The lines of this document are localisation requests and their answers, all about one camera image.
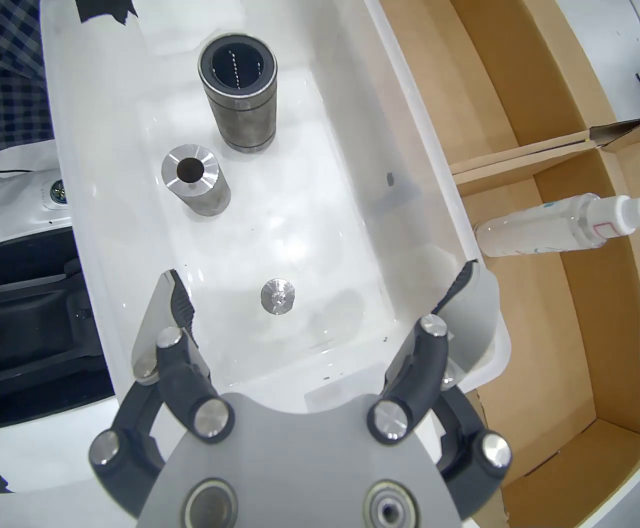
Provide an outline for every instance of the plaid fabric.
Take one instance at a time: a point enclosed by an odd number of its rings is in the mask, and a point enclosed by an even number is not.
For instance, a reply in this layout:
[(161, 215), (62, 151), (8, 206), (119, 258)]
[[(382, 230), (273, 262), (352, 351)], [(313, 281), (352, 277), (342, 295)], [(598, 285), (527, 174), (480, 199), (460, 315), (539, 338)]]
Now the plaid fabric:
[(40, 0), (0, 0), (0, 150), (50, 139)]

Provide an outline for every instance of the plastic bottle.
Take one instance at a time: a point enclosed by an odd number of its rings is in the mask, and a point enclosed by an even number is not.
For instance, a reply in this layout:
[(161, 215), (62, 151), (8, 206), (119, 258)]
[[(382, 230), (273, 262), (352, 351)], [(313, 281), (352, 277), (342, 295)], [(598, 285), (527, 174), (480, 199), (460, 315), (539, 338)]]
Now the plastic bottle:
[(494, 218), (476, 228), (489, 257), (599, 248), (640, 227), (640, 199), (573, 196)]

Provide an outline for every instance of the gray gripper base plate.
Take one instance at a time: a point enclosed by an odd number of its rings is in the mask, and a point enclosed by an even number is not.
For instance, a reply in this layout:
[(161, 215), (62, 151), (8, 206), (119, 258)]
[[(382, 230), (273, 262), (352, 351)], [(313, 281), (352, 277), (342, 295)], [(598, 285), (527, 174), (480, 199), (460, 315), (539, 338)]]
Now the gray gripper base plate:
[(440, 473), (416, 435), (395, 447), (367, 429), (376, 396), (336, 409), (285, 414), (226, 394), (236, 412), (230, 436), (207, 445), (185, 434), (160, 473), (138, 520), (140, 528), (176, 528), (189, 491), (208, 478), (236, 492), (237, 528), (360, 528), (364, 500), (381, 480), (404, 485), (416, 500), (419, 526), (460, 528)]

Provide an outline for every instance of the cylindrical bushing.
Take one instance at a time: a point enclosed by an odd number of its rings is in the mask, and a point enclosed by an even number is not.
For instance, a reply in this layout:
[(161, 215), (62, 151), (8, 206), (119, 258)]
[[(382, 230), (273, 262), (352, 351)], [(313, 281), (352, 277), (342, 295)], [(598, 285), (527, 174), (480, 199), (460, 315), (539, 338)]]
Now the cylindrical bushing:
[(200, 53), (198, 73), (227, 145), (267, 148), (276, 133), (278, 63), (271, 49), (252, 36), (221, 35)]
[(181, 145), (169, 152), (162, 163), (162, 179), (174, 195), (202, 216), (220, 214), (231, 201), (231, 189), (218, 160), (200, 145)]

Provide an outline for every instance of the white bottle cap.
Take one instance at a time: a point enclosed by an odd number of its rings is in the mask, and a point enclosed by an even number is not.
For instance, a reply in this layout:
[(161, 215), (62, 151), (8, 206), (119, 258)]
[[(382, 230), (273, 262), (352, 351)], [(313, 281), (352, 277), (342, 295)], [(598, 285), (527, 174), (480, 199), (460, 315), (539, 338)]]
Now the white bottle cap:
[(587, 222), (602, 238), (630, 235), (640, 227), (640, 200), (628, 196), (594, 200), (587, 208)]
[(640, 227), (640, 200), (629, 198), (622, 202), (622, 219), (631, 228)]

